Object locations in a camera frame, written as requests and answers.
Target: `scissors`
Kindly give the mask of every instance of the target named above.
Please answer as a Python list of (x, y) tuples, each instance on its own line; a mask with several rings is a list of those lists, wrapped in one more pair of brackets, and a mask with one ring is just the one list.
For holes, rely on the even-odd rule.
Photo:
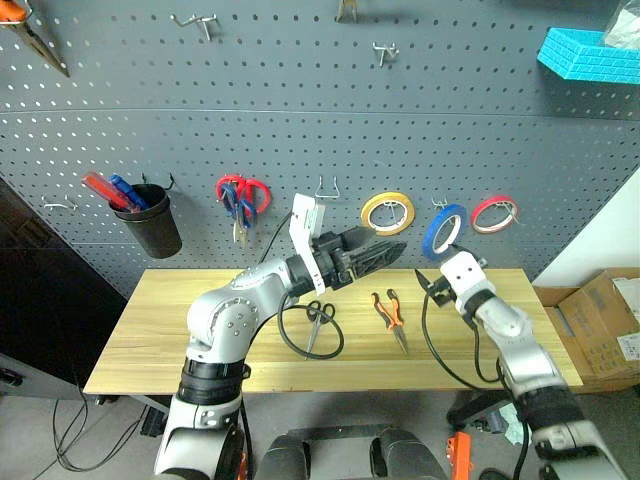
[(255, 225), (258, 212), (248, 200), (240, 198), (236, 188), (231, 183), (220, 185), (222, 203), (233, 218), (233, 242), (240, 242), (242, 248), (247, 248), (249, 241), (247, 230)]
[(404, 334), (404, 328), (402, 328), (404, 326), (404, 320), (402, 320), (402, 317), (400, 316), (400, 299), (392, 288), (387, 290), (387, 296), (391, 300), (393, 313), (387, 310), (385, 306), (380, 303), (380, 297), (375, 292), (371, 294), (373, 308), (376, 309), (376, 312), (378, 312), (384, 320), (387, 330), (393, 332), (393, 336), (396, 338), (398, 344), (400, 344), (402, 351), (405, 354), (408, 354), (409, 346), (407, 345), (407, 337)]
[[(260, 180), (256, 180), (255, 178), (244, 178), (242, 175), (224, 175), (216, 182), (216, 195), (218, 200), (222, 200), (222, 185), (225, 183), (233, 184), (236, 189), (236, 193), (238, 194), (238, 198), (247, 200), (251, 204), (255, 205), (258, 213), (264, 212), (271, 202), (271, 191), (269, 190), (269, 187)], [(256, 205), (253, 201), (252, 188), (257, 188), (262, 191), (263, 199), (260, 205)]]
[(309, 336), (309, 343), (307, 344), (307, 353), (311, 353), (313, 345), (316, 343), (316, 338), (318, 337), (318, 330), (320, 330), (320, 327), (326, 323), (329, 323), (329, 319), (327, 317), (313, 312), (310, 309), (315, 308), (316, 310), (321, 310), (330, 318), (333, 318), (336, 315), (336, 307), (333, 306), (333, 303), (325, 303), (324, 307), (320, 307), (322, 307), (322, 305), (318, 300), (313, 300), (307, 305), (307, 318), (311, 323), (313, 323), (311, 335)]
[(27, 20), (33, 13), (33, 8), (29, 1), (25, 0), (25, 5), (29, 10), (21, 7), (13, 0), (0, 0), (0, 25), (13, 30), (20, 37), (20, 40), (40, 55), (49, 65), (69, 77), (69, 71), (60, 60), (53, 54), (45, 42), (31, 29)]

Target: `blue foam block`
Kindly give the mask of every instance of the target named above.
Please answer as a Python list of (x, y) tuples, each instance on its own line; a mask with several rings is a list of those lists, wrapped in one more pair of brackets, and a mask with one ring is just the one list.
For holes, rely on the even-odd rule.
[(640, 50), (602, 46), (603, 32), (552, 28), (538, 61), (562, 78), (640, 85)]

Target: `blue marker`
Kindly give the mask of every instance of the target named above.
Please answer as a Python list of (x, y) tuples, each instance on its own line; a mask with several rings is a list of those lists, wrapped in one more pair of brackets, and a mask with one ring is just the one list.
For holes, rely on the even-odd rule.
[(140, 207), (141, 210), (149, 208), (149, 204), (145, 202), (144, 199), (136, 193), (133, 187), (125, 182), (120, 175), (111, 175), (109, 177), (109, 181), (114, 187), (129, 197), (129, 200)]

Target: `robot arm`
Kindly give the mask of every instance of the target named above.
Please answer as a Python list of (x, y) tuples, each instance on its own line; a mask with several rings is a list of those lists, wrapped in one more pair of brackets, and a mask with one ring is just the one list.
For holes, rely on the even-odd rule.
[(406, 244), (382, 242), (361, 253), (371, 232), (356, 227), (320, 234), (324, 207), (302, 195), (294, 199), (290, 234), (297, 255), (249, 268), (228, 285), (191, 305), (191, 338), (177, 393), (156, 458), (155, 473), (201, 480), (235, 478), (244, 436), (237, 428), (244, 360), (260, 327), (298, 297), (325, 287), (342, 288), (389, 265)]
[(439, 306), (455, 302), (466, 322), (477, 322), (500, 351), (504, 380), (533, 432), (544, 479), (624, 480), (595, 425), (585, 419), (551, 355), (535, 340), (531, 319), (496, 296), (482, 266), (467, 251), (445, 262), (431, 284), (418, 277)]

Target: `black cabinet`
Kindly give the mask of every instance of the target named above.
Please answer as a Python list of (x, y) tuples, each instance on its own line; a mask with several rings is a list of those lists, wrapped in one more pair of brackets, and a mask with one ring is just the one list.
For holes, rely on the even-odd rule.
[[(0, 181), (2, 356), (82, 387), (125, 305), (120, 294)], [(36, 377), (26, 375), (23, 384)], [(0, 378), (0, 390), (14, 391), (7, 383)], [(36, 395), (37, 385), (28, 390)], [(45, 390), (42, 396), (48, 396)]]

